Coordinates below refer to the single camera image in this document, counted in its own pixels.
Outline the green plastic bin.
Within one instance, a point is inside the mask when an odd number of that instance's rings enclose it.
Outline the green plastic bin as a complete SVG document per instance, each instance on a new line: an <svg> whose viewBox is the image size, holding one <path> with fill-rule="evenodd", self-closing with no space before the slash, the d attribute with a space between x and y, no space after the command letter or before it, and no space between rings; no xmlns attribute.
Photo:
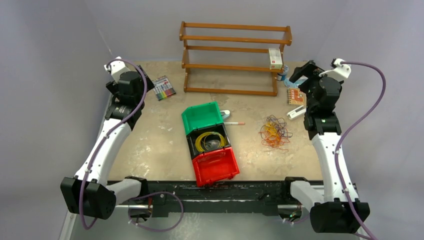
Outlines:
<svg viewBox="0 0 424 240"><path fill-rule="evenodd" d="M194 130L224 122L216 101L190 106L182 112L181 117L185 135L189 135Z"/></svg>

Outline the black plastic bin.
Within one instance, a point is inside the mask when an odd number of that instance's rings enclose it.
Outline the black plastic bin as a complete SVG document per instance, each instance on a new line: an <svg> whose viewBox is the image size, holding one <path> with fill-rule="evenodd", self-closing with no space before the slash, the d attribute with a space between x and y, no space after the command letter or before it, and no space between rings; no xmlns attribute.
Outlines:
<svg viewBox="0 0 424 240"><path fill-rule="evenodd" d="M190 157L197 156L231 146L224 123L193 130L186 136Z"/></svg>

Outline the red plastic bin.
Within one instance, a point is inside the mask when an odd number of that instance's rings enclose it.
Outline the red plastic bin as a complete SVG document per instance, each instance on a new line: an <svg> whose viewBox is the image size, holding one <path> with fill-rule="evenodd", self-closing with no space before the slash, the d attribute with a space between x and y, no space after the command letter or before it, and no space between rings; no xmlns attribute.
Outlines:
<svg viewBox="0 0 424 240"><path fill-rule="evenodd" d="M240 173L232 147L202 153L192 160L198 187L232 179Z"/></svg>

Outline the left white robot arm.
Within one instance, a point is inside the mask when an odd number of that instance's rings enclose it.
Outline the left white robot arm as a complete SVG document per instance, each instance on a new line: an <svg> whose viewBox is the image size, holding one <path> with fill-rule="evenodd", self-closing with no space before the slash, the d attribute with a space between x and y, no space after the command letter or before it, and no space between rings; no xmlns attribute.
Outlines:
<svg viewBox="0 0 424 240"><path fill-rule="evenodd" d="M149 199L144 178L128 176L108 185L108 177L119 150L142 115L146 93L154 88L140 65L132 71L112 63L106 70L114 80L106 84L112 99L100 136L81 168L60 184L69 212L102 220L129 199L138 205Z"/></svg>

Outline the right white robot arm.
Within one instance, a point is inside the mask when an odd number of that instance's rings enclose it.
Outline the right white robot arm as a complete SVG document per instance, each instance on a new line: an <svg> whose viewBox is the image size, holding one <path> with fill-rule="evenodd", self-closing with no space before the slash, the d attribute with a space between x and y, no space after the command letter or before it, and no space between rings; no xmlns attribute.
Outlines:
<svg viewBox="0 0 424 240"><path fill-rule="evenodd" d="M288 204L296 200L309 212L316 233L355 234L370 214L369 204L361 202L351 182L340 140L342 129L334 111L342 84L351 67L335 58L331 70L323 70L312 60L296 67L289 81L305 81L299 89L306 95L304 127L317 153L323 178L323 193L306 180L294 180L281 189Z"/></svg>

